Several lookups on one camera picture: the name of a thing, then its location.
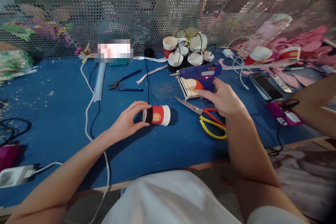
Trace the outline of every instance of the black cup band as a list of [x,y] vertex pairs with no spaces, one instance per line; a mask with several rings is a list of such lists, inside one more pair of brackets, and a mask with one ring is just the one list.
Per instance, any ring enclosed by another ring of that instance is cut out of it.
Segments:
[[153,107],[146,109],[146,123],[151,123],[153,121]]

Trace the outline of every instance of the blue-handled pliers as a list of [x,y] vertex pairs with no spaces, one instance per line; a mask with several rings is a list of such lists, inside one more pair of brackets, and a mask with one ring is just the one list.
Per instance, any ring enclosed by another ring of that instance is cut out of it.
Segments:
[[138,92],[144,91],[143,89],[120,89],[118,87],[119,84],[122,85],[122,86],[124,85],[123,83],[120,83],[120,81],[123,81],[123,80],[127,79],[128,77],[131,77],[132,75],[137,74],[139,72],[141,72],[141,69],[139,69],[139,70],[137,70],[133,73],[130,73],[129,75],[126,75],[125,77],[122,77],[120,80],[117,80],[114,84],[110,84],[109,86],[112,86],[112,87],[109,90],[117,89],[119,91],[138,91]]

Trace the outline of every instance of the blue table surface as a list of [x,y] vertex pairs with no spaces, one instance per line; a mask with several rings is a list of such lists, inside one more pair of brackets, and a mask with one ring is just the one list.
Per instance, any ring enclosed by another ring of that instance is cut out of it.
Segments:
[[[224,58],[221,50],[216,50],[214,63]],[[22,161],[18,166],[35,164],[44,167],[52,162],[65,162],[77,151],[89,143],[84,132],[85,109],[92,94],[82,74],[81,60],[78,58],[46,59],[41,61],[38,72],[16,78],[1,87],[1,99],[8,99],[9,106],[3,111],[4,119],[19,117],[29,120],[32,128],[21,135],[18,140],[27,145]],[[94,67],[93,61],[87,61],[83,70],[87,77]],[[149,71],[166,63],[148,61]],[[224,64],[231,65],[231,59]],[[121,92],[108,90],[108,84],[141,69],[142,71],[123,81],[124,88],[142,88],[145,92]],[[139,85],[136,81],[146,73],[144,61],[135,61],[128,66],[110,67],[107,65],[103,97],[100,102],[101,112],[97,117],[93,134],[98,136],[108,129],[135,100],[148,100],[146,79]],[[92,73],[91,83],[96,82],[97,69]],[[139,130],[133,136],[110,147],[106,153],[111,166],[111,184],[132,180],[137,177],[181,167],[188,167],[228,157],[226,140],[211,138],[203,130],[196,113],[178,102],[174,96],[184,98],[180,85],[175,77],[169,76],[167,69],[150,76],[150,86],[154,98],[159,105],[168,105],[172,110],[171,126],[151,125]],[[256,124],[260,139],[264,146],[278,146],[276,132],[277,121],[265,107],[265,101],[257,92],[251,81],[243,78],[250,91],[244,89],[239,75],[233,71],[223,71],[221,80],[230,84],[243,101]],[[150,104],[156,102],[150,95]],[[200,99],[191,100],[193,105],[204,108]],[[89,110],[89,126],[98,112],[99,104],[92,103]],[[308,126],[300,125],[281,130],[283,144],[298,142],[319,136],[319,133]],[[0,189],[0,206],[9,207],[20,204],[24,198],[48,175],[57,165],[37,174],[22,185]],[[87,190],[106,185],[106,165],[103,156],[90,170],[79,190]]]

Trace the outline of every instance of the perforated metal mesh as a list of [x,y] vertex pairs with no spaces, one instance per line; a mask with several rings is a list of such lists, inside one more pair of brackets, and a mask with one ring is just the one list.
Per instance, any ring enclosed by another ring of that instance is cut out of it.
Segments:
[[134,52],[162,48],[165,36],[184,28],[218,46],[251,35],[275,13],[293,17],[295,35],[334,25],[335,0],[72,0],[72,4],[1,4],[0,41],[33,57],[73,57],[95,34],[131,34]]

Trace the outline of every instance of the hand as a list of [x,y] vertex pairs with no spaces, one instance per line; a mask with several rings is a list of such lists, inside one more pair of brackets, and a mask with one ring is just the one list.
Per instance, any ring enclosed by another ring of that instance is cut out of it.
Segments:
[[201,97],[212,101],[221,116],[230,117],[241,111],[246,111],[244,104],[230,85],[217,78],[214,78],[212,84],[214,93],[207,90],[197,90],[197,93]]
[[111,144],[119,142],[130,135],[133,135],[139,129],[149,126],[147,122],[138,122],[134,124],[133,118],[143,109],[151,108],[147,102],[136,101],[133,102],[125,111],[123,111],[116,122],[106,131],[106,134],[113,140]]

